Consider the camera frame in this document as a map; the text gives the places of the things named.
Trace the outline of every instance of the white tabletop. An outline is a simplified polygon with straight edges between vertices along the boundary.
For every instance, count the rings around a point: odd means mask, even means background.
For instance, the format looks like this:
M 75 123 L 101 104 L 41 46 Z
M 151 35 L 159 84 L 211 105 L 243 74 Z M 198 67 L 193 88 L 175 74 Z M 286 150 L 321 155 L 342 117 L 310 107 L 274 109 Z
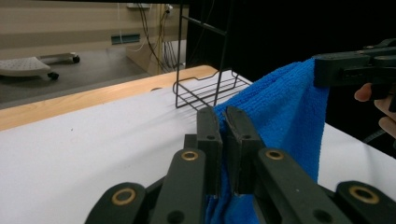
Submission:
M 84 223 L 109 188 L 166 175 L 196 133 L 196 111 L 175 98 L 162 89 L 0 132 L 0 223 Z M 394 159 L 325 126 L 319 184 L 359 180 L 396 199 L 392 171 Z

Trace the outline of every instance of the blue cloth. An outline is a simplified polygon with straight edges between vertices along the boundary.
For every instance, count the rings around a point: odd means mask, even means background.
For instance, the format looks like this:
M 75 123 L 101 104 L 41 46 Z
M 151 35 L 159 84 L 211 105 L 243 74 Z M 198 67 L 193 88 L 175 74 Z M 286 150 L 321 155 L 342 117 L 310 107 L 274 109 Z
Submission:
M 318 181 L 329 89 L 314 87 L 314 67 L 313 58 L 280 67 L 216 105 L 220 132 L 225 133 L 222 113 L 226 107 L 238 107 L 250 117 L 265 145 L 289 152 Z M 208 196 L 205 223 L 259 223 L 253 210 L 253 196 L 232 195 L 224 163 L 221 196 Z

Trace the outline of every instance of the beige wall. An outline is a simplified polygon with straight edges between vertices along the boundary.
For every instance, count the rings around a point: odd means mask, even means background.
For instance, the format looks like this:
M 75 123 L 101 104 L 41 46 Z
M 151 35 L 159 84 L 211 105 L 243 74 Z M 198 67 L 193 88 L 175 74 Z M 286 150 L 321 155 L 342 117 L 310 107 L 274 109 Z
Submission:
M 145 9 L 150 42 L 156 43 L 164 5 Z M 183 38 L 187 23 L 183 22 Z M 79 52 L 111 47 L 110 37 L 139 33 L 139 43 L 123 45 L 137 49 L 144 43 L 142 19 L 138 8 L 125 3 L 84 3 L 0 0 L 0 60 Z M 177 40 L 178 9 L 166 21 L 166 41 Z M 149 53 L 134 52 L 149 61 Z

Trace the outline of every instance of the black metal rack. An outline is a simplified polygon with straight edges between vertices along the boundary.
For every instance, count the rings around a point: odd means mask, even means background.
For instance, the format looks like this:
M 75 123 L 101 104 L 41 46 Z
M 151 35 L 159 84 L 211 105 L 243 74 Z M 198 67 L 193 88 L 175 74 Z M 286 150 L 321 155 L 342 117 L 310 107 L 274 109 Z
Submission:
M 219 71 L 214 74 L 212 77 L 205 78 L 196 78 L 196 80 L 203 80 L 207 78 L 213 78 L 215 75 L 218 75 L 217 83 L 206 85 L 204 87 L 200 87 L 198 89 L 191 89 L 185 85 L 181 84 L 181 81 L 186 79 L 180 79 L 179 72 L 180 68 L 177 67 L 177 81 L 174 85 L 174 93 L 176 95 L 176 108 L 183 107 L 185 105 L 190 105 L 196 110 L 199 110 L 201 106 L 214 106 L 218 103 L 219 98 L 229 97 L 232 94 L 236 94 L 237 91 L 229 92 L 236 87 L 249 85 L 244 79 L 241 79 L 238 74 L 234 74 L 232 71 L 232 78 L 224 79 L 222 78 L 222 73 L 225 71 L 224 68 L 224 58 L 227 53 L 227 43 L 229 37 L 229 31 L 231 28 L 232 20 L 233 20 L 233 11 L 236 0 L 231 0 L 231 6 L 229 11 L 229 16 L 226 24 L 225 31 L 220 30 L 210 24 L 203 22 L 204 13 L 201 15 L 201 20 L 198 21 L 194 18 L 190 18 L 187 16 L 183 16 L 183 0 L 180 1 L 180 14 L 179 14 L 179 27 L 178 27 L 178 50 L 177 50 L 177 64 L 180 64 L 180 42 L 181 42 L 181 31 L 182 31 L 182 22 L 183 19 L 192 22 L 193 24 L 199 25 L 206 30 L 214 32 L 218 35 L 224 36 L 224 43 L 222 47 Z M 203 2 L 203 12 L 205 12 L 205 1 Z

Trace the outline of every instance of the electrical outlet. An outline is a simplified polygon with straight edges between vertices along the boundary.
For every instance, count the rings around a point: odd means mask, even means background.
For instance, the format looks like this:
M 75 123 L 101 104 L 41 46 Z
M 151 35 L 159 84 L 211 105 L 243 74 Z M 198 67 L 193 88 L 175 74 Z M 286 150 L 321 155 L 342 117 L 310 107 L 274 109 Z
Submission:
M 150 8 L 149 3 L 127 3 L 127 7 L 142 7 L 142 8 Z

